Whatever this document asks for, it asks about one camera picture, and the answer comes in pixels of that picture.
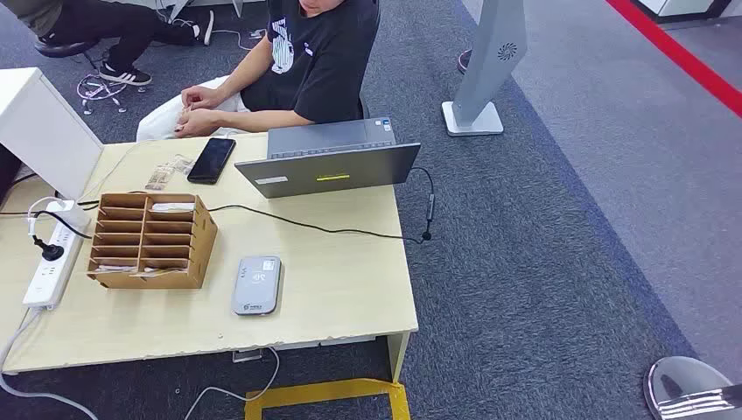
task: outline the black pants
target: black pants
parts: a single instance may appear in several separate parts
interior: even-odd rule
[[[151,41],[191,46],[193,28],[166,24],[144,6],[102,0],[66,0],[52,30],[41,37],[49,44],[72,44],[104,38],[121,38],[108,51],[108,65],[129,71]]]

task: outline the yellow tape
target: yellow tape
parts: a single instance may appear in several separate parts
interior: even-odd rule
[[[376,379],[350,379],[269,389],[260,398],[245,403],[245,420],[261,420],[263,409],[380,394],[389,395],[393,420],[410,420],[404,386]],[[255,395],[257,392],[248,393],[248,398]]]
[[[319,177],[317,181],[333,181],[335,179],[348,179],[350,175],[332,175],[331,177]]]

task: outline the black t-shirt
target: black t-shirt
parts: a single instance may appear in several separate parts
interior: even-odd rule
[[[376,36],[376,0],[345,0],[306,17],[298,0],[268,0],[273,66],[242,90],[253,111],[293,109],[315,123],[359,118],[358,95]]]

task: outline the sneaker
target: sneaker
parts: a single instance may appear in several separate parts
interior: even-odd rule
[[[469,60],[472,59],[472,50],[466,50],[458,56],[458,70],[461,73],[466,73],[466,69],[469,67]]]
[[[211,32],[214,30],[214,11],[209,11],[208,23],[200,23],[193,26],[194,34],[199,42],[203,42],[205,46],[211,43]]]
[[[152,77],[147,73],[140,72],[132,67],[128,72],[119,72],[114,70],[108,63],[103,63],[98,70],[101,77],[107,81],[118,81],[127,85],[144,86],[152,82]]]

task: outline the man's arm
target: man's arm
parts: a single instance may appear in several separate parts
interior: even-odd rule
[[[272,64],[273,45],[266,34],[216,90],[220,96],[228,98],[255,83]]]
[[[270,129],[314,123],[294,111],[216,112],[217,126],[244,130],[251,133],[262,133]]]

